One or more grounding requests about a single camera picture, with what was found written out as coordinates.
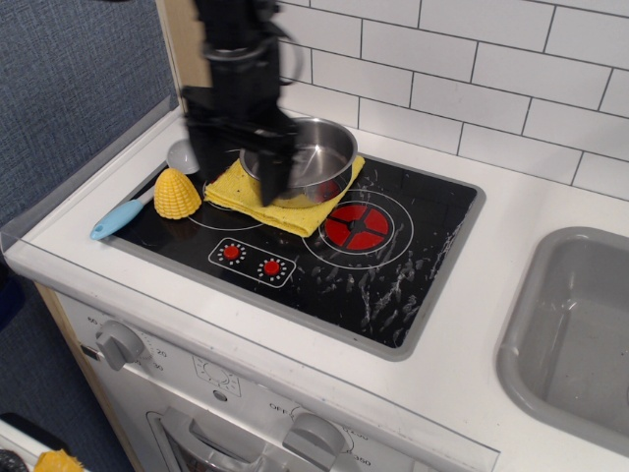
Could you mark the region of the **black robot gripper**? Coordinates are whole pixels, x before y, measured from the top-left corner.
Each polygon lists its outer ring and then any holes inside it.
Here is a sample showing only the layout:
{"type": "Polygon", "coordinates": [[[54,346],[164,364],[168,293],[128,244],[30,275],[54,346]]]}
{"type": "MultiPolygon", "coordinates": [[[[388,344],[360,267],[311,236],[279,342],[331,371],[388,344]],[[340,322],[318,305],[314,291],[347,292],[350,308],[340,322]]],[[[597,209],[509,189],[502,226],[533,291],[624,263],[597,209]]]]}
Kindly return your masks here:
{"type": "Polygon", "coordinates": [[[268,207],[304,193],[291,188],[291,172],[305,145],[296,145],[297,125],[279,110],[280,56],[277,46],[203,50],[210,88],[185,86],[186,125],[200,177],[213,182],[227,168],[227,144],[257,151],[260,200],[268,207]]]}

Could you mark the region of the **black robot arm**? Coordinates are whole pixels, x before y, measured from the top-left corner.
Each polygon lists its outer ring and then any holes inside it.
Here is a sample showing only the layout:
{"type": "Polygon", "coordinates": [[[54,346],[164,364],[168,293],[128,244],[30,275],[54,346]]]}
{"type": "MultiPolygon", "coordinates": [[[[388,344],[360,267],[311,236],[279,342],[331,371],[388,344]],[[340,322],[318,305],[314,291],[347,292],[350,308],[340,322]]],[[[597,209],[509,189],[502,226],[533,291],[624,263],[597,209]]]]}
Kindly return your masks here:
{"type": "Polygon", "coordinates": [[[270,205],[288,189],[298,126],[279,109],[279,39],[274,1],[197,1],[203,57],[212,86],[181,89],[191,140],[202,132],[257,154],[260,202],[270,205]]]}

